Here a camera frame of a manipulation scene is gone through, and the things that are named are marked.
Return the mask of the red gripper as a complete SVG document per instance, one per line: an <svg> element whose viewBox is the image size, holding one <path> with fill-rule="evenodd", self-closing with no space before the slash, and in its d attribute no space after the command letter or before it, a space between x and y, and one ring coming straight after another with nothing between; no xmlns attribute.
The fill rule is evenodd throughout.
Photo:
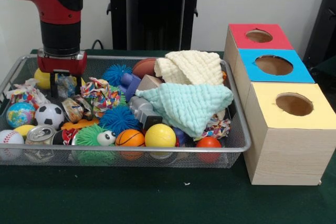
<svg viewBox="0 0 336 224"><path fill-rule="evenodd" d="M39 48L37 51L37 62L41 72L50 73L50 90L53 98L58 97L55 73L68 73L76 76L75 94L80 94L81 76L87 66L87 53L85 51L81 50L72 56L56 57L47 54L42 48Z"/></svg>

